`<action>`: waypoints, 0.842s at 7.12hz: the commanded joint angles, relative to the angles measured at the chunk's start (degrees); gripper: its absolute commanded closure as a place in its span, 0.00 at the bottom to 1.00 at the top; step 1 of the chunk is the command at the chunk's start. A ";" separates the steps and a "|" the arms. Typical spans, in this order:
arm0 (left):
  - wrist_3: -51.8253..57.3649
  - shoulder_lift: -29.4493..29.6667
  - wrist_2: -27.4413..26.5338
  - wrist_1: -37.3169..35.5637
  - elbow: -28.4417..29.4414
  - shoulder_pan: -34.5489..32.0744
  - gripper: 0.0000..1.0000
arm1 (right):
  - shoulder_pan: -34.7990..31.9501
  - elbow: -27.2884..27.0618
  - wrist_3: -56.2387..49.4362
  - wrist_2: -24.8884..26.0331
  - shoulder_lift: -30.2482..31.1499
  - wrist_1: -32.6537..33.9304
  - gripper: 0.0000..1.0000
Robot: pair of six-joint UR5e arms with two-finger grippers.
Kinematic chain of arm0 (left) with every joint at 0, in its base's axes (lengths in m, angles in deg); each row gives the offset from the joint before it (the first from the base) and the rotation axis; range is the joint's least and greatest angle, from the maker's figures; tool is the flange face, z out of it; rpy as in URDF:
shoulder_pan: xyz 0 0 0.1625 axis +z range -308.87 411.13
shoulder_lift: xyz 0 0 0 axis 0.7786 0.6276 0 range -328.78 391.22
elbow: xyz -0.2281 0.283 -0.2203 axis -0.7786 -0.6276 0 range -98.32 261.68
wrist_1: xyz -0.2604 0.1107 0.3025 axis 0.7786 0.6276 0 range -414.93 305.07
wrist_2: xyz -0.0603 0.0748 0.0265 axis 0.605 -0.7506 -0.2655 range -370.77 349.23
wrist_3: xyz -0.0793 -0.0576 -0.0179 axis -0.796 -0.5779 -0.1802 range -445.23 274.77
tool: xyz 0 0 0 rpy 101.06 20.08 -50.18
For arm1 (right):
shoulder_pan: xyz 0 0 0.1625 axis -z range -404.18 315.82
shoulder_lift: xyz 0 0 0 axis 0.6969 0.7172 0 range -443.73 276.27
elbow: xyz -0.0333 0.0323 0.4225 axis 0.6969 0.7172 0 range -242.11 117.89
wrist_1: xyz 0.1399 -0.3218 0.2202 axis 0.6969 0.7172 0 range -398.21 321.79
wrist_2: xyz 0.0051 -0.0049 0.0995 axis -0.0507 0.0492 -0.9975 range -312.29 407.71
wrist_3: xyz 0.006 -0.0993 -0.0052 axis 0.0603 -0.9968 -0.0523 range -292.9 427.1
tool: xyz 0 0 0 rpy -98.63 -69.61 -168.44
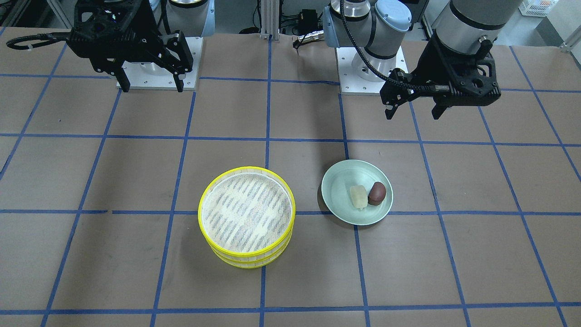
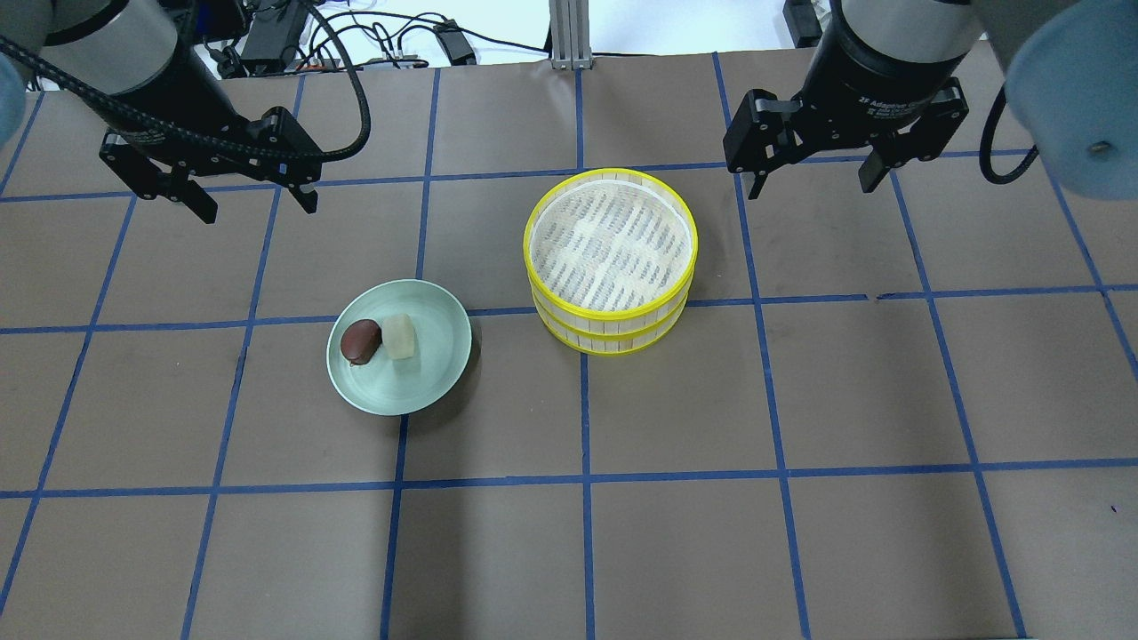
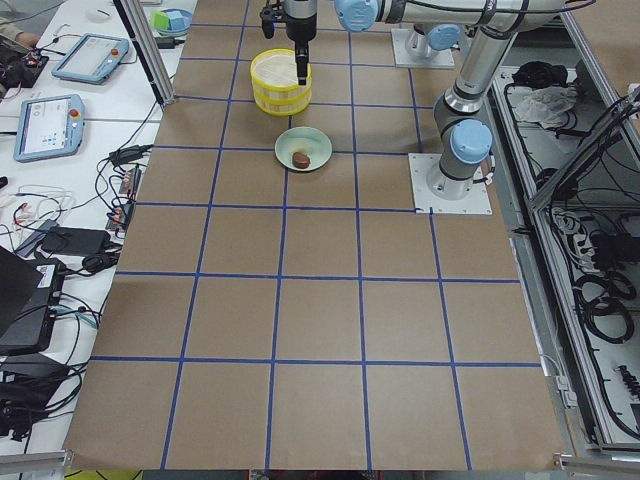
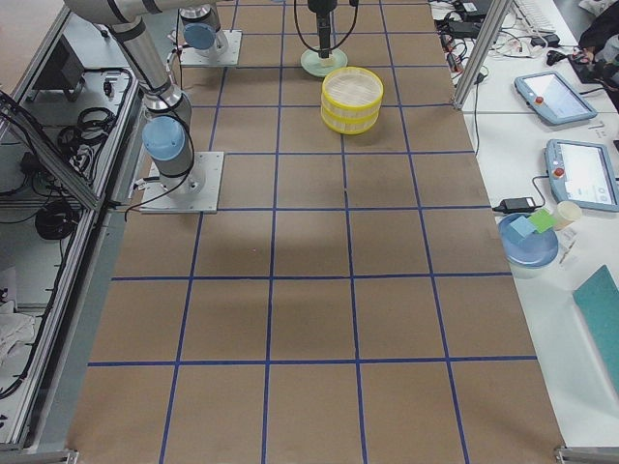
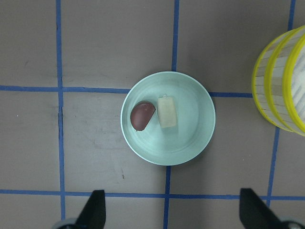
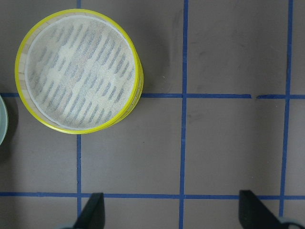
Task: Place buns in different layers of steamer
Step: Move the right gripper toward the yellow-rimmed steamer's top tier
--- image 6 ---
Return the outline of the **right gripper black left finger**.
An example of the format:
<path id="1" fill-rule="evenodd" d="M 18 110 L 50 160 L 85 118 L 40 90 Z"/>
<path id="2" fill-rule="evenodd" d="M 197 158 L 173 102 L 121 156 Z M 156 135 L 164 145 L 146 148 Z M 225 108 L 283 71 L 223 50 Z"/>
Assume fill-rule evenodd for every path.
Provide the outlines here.
<path id="1" fill-rule="evenodd" d="M 103 229 L 105 208 L 103 193 L 93 193 L 77 218 L 74 229 Z"/>

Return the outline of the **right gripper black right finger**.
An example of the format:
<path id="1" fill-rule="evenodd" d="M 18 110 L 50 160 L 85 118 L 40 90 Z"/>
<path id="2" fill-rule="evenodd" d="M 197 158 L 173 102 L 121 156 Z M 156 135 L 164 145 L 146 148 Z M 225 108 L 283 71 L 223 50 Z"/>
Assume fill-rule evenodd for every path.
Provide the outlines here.
<path id="1" fill-rule="evenodd" d="M 243 229 L 281 229 L 282 223 L 250 190 L 239 191 L 239 222 Z"/>

